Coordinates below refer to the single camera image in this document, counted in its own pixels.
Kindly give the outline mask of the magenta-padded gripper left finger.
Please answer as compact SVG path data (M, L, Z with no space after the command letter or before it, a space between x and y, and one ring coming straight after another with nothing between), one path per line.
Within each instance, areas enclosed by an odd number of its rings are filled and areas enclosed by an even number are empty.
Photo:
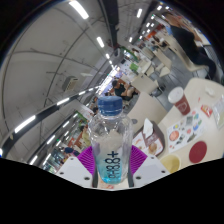
M98 177L92 148L86 148L77 157L69 157L56 175L84 188L96 187Z

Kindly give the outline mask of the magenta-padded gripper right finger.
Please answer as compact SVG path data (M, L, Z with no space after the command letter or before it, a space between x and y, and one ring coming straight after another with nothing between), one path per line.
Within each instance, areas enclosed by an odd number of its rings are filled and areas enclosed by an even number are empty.
M168 170L154 155L147 156L133 146L131 149L128 184L130 188L140 188L168 175Z

